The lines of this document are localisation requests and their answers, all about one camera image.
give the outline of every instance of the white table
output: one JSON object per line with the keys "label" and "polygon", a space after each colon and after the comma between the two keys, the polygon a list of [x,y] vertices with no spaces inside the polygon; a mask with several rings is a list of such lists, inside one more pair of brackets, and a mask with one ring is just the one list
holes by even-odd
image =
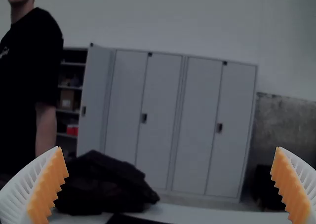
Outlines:
{"label": "white table", "polygon": [[[112,214],[71,217],[53,212],[50,224],[105,224]],[[221,211],[160,203],[133,217],[172,224],[291,224],[287,213]]]}

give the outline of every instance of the white plastic part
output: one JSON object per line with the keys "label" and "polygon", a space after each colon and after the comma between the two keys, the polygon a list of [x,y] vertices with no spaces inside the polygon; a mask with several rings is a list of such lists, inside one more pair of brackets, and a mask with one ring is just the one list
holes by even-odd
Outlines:
{"label": "white plastic part", "polygon": [[279,148],[289,158],[301,184],[303,185],[304,192],[310,201],[311,213],[305,223],[316,224],[316,170],[297,155],[282,147]]}
{"label": "white plastic part", "polygon": [[43,153],[19,173],[0,191],[0,220],[2,224],[33,224],[27,213],[35,188],[44,169],[58,147]]}

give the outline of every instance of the wall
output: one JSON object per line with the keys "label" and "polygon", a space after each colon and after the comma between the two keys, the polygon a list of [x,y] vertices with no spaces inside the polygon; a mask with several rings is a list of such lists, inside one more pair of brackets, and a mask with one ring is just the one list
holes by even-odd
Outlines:
{"label": "wall", "polygon": [[[259,65],[258,90],[316,100],[316,0],[38,0],[67,46],[90,42]],[[0,36],[9,28],[0,0]]]}
{"label": "wall", "polygon": [[245,190],[257,164],[272,164],[276,146],[290,150],[316,168],[316,102],[257,94]]}

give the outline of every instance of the shelving unit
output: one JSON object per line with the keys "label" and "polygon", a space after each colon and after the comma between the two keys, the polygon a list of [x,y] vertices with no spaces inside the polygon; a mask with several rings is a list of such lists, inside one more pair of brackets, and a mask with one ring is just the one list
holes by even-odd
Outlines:
{"label": "shelving unit", "polygon": [[56,112],[58,113],[65,113],[65,114],[77,114],[79,115],[79,111],[69,111],[69,110],[63,110],[63,109],[57,109]]}
{"label": "shelving unit", "polygon": [[76,67],[85,67],[85,63],[71,63],[71,62],[61,62],[62,66],[76,66]]}
{"label": "shelving unit", "polygon": [[58,87],[62,89],[82,90],[82,87],[73,87],[73,86],[64,86],[64,85],[58,85]]}
{"label": "shelving unit", "polygon": [[69,134],[65,134],[65,133],[57,133],[57,136],[69,138],[69,139],[77,139],[77,136],[69,135]]}
{"label": "shelving unit", "polygon": [[76,156],[77,136],[67,134],[67,127],[78,125],[80,119],[82,85],[84,80],[87,48],[64,48],[59,71],[59,101],[57,102],[56,145],[63,149],[66,157]]}

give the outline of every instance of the gray wall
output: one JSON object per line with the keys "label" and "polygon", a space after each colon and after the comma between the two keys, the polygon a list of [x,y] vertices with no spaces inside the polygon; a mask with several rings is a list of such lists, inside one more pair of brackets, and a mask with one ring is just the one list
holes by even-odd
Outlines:
{"label": "gray wall", "polygon": [[316,167],[316,102],[257,93],[245,188],[257,164],[272,164],[278,146]]}

